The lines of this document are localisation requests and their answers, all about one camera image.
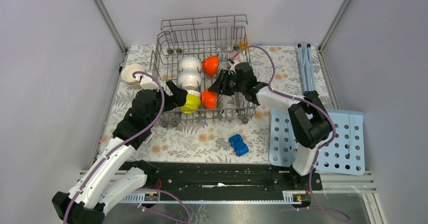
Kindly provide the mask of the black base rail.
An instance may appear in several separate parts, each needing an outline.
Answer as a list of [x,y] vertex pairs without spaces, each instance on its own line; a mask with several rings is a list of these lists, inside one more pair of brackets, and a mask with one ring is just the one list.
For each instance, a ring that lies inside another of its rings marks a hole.
[[301,177],[289,167],[270,164],[127,161],[121,171],[141,166],[146,188],[160,188],[181,201],[279,201],[284,191],[307,194],[323,189],[319,174]]

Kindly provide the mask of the beige bowl with leaf pattern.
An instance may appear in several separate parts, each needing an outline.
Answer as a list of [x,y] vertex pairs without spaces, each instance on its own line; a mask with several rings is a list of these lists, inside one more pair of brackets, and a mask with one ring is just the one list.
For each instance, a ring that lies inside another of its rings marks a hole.
[[128,85],[139,84],[139,78],[136,79],[135,76],[133,76],[133,73],[137,72],[137,71],[144,72],[145,67],[143,65],[140,65],[140,64],[130,64],[130,65],[126,66],[121,71],[122,80]]

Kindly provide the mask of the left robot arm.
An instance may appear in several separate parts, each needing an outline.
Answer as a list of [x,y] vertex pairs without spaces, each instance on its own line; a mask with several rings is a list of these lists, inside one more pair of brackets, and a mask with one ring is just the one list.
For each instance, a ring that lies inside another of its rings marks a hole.
[[142,89],[117,124],[105,150],[84,177],[68,192],[57,192],[52,203],[64,223],[102,223],[106,214],[134,190],[151,189],[156,167],[135,161],[128,172],[110,183],[117,170],[151,137],[151,128],[165,111],[186,103],[188,92],[167,81],[172,95],[159,89]]

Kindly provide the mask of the plain beige bowl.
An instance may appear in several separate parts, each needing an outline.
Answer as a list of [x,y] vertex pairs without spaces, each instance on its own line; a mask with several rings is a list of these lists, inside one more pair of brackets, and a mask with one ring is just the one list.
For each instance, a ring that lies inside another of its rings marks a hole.
[[132,81],[132,82],[127,82],[127,81],[123,81],[125,83],[125,85],[127,85],[128,87],[131,88],[141,88],[140,86],[140,82],[139,81]]

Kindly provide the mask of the orange bowl front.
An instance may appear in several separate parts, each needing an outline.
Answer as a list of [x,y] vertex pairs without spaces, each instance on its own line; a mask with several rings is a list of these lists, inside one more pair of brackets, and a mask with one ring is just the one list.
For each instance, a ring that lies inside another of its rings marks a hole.
[[215,109],[217,105],[217,94],[205,89],[201,94],[201,103],[206,109]]

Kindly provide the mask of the orange bowl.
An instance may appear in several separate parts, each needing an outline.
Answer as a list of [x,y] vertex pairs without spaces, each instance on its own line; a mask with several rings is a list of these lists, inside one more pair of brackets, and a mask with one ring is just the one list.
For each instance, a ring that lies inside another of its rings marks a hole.
[[204,72],[210,77],[214,77],[216,75],[218,67],[219,57],[217,55],[209,56],[202,62]]
[[217,94],[205,89],[201,94],[201,103],[206,109],[215,109],[217,105]]

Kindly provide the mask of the floral patterned table mat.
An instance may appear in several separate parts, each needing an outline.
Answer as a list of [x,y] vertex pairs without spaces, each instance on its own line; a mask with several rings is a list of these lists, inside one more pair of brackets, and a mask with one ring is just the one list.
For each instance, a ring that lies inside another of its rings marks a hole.
[[[271,82],[278,91],[302,93],[302,81],[296,46],[260,46],[236,56],[250,61],[259,81]],[[271,110],[255,108],[255,114],[244,124],[240,120],[191,121],[177,127],[163,127],[161,120],[152,128],[153,136],[128,160],[171,162],[268,163],[271,132]],[[229,138],[239,134],[249,152],[238,157]]]

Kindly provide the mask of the light blue perforated board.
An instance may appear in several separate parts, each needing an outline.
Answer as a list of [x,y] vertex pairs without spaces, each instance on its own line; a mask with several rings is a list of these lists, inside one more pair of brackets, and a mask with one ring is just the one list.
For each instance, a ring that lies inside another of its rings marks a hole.
[[[336,128],[335,140],[323,147],[315,169],[322,172],[360,176],[365,171],[363,113],[328,109]],[[269,161],[272,165],[290,167],[297,156],[299,144],[289,117],[271,110]]]

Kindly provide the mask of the yellow-green bowl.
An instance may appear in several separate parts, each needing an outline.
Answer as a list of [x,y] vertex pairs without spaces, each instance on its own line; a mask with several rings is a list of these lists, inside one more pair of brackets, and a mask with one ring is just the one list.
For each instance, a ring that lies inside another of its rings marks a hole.
[[196,112],[201,105],[201,93],[195,90],[187,90],[186,102],[180,107],[185,114]]

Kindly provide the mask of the blue toy car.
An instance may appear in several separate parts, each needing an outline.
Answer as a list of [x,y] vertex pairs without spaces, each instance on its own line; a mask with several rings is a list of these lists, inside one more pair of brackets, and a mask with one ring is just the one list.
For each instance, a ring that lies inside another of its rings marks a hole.
[[238,157],[241,157],[249,152],[247,144],[244,143],[242,136],[239,134],[230,137],[229,143]]

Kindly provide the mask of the white ribbed bowl rear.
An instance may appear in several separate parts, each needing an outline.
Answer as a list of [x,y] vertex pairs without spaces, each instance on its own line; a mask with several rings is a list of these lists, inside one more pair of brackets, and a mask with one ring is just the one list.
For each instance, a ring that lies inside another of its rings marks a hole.
[[201,60],[196,57],[183,57],[178,62],[178,72],[197,71],[200,73],[202,67]]

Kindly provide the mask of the orange bowl rear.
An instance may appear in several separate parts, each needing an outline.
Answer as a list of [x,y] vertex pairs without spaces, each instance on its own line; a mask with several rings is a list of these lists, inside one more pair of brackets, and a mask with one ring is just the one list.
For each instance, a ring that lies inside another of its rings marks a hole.
[[209,56],[202,62],[204,72],[210,77],[214,77],[216,75],[218,67],[219,57],[217,55]]

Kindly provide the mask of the white ribbed bowl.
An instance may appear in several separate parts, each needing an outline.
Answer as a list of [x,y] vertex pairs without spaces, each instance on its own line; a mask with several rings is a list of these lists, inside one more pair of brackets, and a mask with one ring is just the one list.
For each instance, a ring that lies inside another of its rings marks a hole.
[[183,57],[178,62],[178,72],[197,71],[200,73],[202,67],[201,60],[196,57]]
[[182,71],[178,74],[178,86],[185,90],[197,90],[202,83],[202,76],[197,71]]

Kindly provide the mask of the yellow rubber duck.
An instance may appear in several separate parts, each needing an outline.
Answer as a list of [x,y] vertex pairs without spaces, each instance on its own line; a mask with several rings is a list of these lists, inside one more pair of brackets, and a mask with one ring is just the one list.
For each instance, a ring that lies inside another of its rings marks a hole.
[[249,46],[250,44],[247,41],[243,41],[238,45],[239,49],[244,51],[247,51]]

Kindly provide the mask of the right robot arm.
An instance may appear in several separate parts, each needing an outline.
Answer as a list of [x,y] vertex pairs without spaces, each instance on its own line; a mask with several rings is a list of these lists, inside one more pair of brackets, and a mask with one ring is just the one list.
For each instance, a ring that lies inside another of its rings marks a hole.
[[227,96],[241,93],[255,105],[284,110],[299,144],[291,165],[294,173],[289,176],[290,185],[301,190],[309,184],[308,174],[313,169],[316,151],[334,127],[316,92],[294,96],[274,90],[268,83],[257,80],[248,62],[235,64],[229,70],[222,69],[208,91]]

